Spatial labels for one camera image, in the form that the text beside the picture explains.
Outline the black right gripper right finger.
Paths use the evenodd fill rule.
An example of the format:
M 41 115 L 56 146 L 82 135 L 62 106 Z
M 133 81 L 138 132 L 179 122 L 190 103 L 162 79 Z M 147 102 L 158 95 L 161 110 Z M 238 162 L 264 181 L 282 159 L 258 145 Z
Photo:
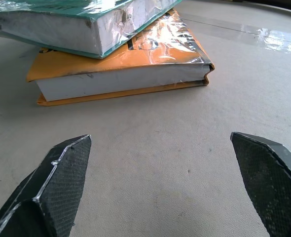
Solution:
M 267 232 L 291 237 L 291 152 L 263 137 L 232 132 L 244 186 Z

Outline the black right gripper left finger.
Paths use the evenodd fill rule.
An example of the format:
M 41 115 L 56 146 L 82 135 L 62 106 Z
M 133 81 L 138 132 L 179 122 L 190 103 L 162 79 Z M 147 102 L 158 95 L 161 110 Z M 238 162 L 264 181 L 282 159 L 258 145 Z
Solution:
M 0 237 L 68 237 L 82 198 L 91 150 L 82 135 L 52 147 L 0 209 Z

